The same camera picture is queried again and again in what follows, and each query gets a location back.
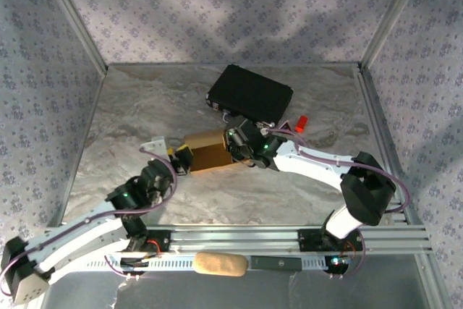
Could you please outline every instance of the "black box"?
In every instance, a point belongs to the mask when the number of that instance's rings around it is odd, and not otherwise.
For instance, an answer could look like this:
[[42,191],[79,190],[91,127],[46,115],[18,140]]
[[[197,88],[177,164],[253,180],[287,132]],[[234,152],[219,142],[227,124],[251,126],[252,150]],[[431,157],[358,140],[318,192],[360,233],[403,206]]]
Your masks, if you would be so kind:
[[293,90],[249,70],[229,65],[206,95],[207,104],[232,117],[275,126],[288,107]]

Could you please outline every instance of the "floral wallpaper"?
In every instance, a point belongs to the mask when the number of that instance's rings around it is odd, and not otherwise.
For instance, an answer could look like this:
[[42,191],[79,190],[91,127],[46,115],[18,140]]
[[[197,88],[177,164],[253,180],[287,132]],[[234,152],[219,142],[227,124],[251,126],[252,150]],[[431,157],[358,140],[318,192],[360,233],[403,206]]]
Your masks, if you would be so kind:
[[0,7],[1,252],[62,203],[99,76],[55,0]]
[[358,62],[389,0],[72,0],[107,64]]
[[463,0],[409,0],[370,68],[413,206],[463,308]]

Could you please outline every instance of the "brown box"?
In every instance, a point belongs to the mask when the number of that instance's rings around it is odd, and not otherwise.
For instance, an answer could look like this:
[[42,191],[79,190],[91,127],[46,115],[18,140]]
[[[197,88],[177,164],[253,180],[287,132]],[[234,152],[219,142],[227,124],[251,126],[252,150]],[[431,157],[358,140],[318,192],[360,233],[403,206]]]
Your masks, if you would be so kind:
[[186,135],[185,144],[193,152],[191,172],[235,164],[225,150],[224,130]]

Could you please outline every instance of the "red object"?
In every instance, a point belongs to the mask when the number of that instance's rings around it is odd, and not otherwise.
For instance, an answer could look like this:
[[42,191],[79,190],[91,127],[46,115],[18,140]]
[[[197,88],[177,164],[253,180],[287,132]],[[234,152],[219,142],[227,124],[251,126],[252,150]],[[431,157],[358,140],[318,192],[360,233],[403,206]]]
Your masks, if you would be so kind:
[[305,125],[307,124],[308,118],[306,116],[301,116],[299,121],[297,121],[296,127],[294,130],[298,133],[304,132]]

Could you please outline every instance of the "marble floor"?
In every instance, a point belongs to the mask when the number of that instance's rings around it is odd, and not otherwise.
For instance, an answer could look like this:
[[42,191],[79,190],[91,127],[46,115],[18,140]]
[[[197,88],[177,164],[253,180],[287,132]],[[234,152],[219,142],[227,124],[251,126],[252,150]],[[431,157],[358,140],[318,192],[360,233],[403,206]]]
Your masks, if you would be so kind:
[[[64,216],[69,221],[98,205],[149,159],[140,144],[165,136],[181,145],[187,134],[222,128],[205,94],[223,67],[112,66],[103,84]],[[309,117],[310,147],[379,158],[351,67],[249,67],[290,85],[284,119]],[[179,189],[148,224],[321,224],[342,203],[340,192],[314,179],[232,166],[179,178]]]

